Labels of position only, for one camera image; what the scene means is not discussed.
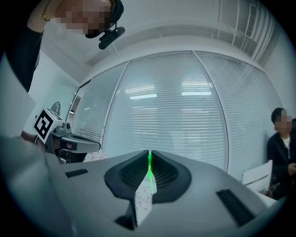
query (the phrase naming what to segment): green light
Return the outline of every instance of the green light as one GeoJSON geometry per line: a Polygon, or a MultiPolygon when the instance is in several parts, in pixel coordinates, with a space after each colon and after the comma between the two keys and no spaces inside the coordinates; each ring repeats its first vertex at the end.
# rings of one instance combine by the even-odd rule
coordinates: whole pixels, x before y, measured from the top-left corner
{"type": "Polygon", "coordinates": [[[151,155],[151,151],[150,151],[149,155],[148,155],[148,177],[149,177],[149,180],[150,180],[150,186],[151,186],[151,190],[152,190],[152,194],[153,194],[151,165],[152,165],[152,155],[151,155]]]}

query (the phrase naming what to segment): chair backrest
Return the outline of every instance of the chair backrest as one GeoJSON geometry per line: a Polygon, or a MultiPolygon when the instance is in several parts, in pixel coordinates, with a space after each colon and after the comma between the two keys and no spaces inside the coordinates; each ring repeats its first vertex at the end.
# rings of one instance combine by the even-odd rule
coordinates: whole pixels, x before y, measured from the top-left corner
{"type": "Polygon", "coordinates": [[[244,171],[242,183],[253,191],[265,194],[269,189],[271,171],[272,160],[269,160],[259,167],[244,171]]]}

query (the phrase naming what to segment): black rectangular strip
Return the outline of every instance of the black rectangular strip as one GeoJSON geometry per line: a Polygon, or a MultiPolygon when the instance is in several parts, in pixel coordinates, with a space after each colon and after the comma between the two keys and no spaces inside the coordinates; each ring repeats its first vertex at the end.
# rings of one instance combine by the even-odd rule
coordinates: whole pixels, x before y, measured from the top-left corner
{"type": "Polygon", "coordinates": [[[73,171],[65,172],[65,174],[66,174],[66,176],[68,178],[71,178],[71,177],[74,177],[74,176],[86,174],[87,172],[88,171],[86,169],[78,169],[78,170],[73,170],[73,171]]]}
{"type": "Polygon", "coordinates": [[[229,189],[219,191],[217,192],[217,195],[239,227],[255,218],[255,216],[229,189]]]}

